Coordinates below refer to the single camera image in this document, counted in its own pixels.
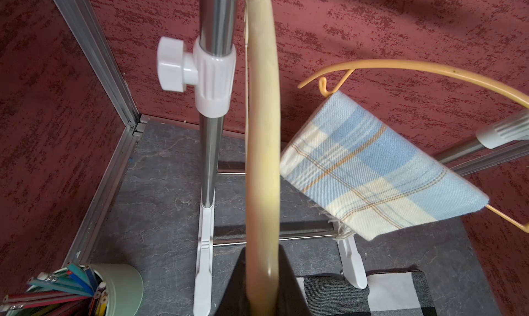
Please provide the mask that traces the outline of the green pencil cup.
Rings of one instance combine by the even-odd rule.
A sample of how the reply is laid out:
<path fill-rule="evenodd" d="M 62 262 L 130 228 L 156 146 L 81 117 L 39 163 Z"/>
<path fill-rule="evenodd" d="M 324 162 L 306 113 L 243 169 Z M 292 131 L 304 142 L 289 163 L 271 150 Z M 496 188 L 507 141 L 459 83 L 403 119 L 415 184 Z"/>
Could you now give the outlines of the green pencil cup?
<path fill-rule="evenodd" d="M 90 266 L 107 284 L 109 302 L 106 315 L 136 315 L 144 293 L 140 273 L 127 264 L 91 264 Z"/>

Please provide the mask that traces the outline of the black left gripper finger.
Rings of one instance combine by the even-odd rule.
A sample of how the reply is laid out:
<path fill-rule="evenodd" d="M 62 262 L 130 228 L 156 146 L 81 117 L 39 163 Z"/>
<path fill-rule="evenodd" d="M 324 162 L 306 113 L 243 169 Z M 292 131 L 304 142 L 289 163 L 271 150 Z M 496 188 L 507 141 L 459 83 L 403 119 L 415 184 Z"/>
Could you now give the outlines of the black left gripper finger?
<path fill-rule="evenodd" d="M 217 315 L 311 315 L 282 246 L 271 276 L 255 275 L 253 260 L 242 249 Z"/>

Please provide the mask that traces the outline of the white and steel clothes rack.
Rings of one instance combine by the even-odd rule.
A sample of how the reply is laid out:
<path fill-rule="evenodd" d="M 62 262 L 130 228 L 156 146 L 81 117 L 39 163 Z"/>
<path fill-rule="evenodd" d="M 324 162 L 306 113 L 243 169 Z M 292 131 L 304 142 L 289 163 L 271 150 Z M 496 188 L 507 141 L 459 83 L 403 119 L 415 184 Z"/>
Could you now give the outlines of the white and steel clothes rack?
<path fill-rule="evenodd" d="M 165 91 L 195 90 L 201 115 L 201 210 L 198 231 L 194 314 L 209 315 L 212 307 L 214 205 L 220 139 L 224 117 L 230 108 L 236 68 L 233 45 L 238 0 L 200 0 L 201 34 L 191 52 L 181 40 L 163 37 L 158 44 L 157 70 Z M 247 9 L 245 2 L 245 30 Z M 247 38 L 245 36 L 246 131 L 247 131 Z"/>

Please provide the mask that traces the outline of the grey checkered scarf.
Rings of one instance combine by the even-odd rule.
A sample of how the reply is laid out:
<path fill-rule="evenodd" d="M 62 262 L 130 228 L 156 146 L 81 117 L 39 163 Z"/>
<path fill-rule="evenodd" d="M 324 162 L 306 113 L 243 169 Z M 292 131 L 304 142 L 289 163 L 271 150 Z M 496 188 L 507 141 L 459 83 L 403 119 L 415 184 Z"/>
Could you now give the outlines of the grey checkered scarf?
<path fill-rule="evenodd" d="M 298 277 L 312 315 L 437 315 L 426 276 L 416 269 L 370 273 L 366 288 L 336 274 Z"/>

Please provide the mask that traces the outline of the cream plastic hanger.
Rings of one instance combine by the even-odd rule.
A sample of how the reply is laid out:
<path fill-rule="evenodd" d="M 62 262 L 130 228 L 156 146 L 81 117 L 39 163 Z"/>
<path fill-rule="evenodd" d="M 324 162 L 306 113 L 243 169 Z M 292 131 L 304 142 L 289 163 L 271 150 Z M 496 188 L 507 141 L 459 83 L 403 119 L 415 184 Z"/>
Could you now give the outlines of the cream plastic hanger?
<path fill-rule="evenodd" d="M 246 0 L 246 256 L 255 275 L 276 268 L 280 217 L 280 77 L 271 0 Z"/>

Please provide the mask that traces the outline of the coloured pencils bundle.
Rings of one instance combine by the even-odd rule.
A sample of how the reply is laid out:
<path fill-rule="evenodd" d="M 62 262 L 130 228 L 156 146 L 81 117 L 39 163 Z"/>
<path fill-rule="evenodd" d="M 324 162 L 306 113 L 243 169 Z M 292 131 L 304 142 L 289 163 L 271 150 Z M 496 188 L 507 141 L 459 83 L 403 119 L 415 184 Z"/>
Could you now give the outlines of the coloured pencils bundle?
<path fill-rule="evenodd" d="M 52 273 L 28 280 L 24 293 L 1 301 L 2 315 L 109 315 L 110 293 L 90 265 L 69 263 Z"/>

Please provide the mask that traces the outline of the blue plaid fringed scarf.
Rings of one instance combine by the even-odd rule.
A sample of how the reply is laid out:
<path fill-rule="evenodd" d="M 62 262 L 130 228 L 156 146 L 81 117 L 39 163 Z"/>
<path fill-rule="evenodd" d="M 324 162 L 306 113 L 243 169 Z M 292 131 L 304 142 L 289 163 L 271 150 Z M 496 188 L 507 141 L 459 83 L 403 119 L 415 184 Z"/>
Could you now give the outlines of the blue plaid fringed scarf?
<path fill-rule="evenodd" d="M 338 92 L 282 152 L 282 177 L 365 240 L 482 210 L 488 196 Z"/>

